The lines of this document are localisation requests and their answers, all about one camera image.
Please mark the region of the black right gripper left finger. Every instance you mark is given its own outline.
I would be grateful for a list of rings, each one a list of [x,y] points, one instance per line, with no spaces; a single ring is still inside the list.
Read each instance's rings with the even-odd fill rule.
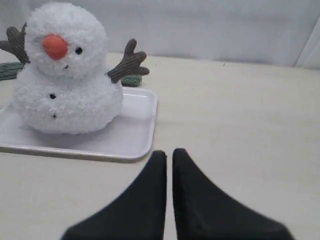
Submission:
[[[155,150],[110,204],[70,226],[63,240],[162,240],[167,207],[167,155]]]

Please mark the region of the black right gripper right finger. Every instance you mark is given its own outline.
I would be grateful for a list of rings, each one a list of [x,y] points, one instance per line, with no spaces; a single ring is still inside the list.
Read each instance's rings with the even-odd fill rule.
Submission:
[[[179,240],[292,240],[283,224],[214,184],[184,148],[172,154],[172,198]]]

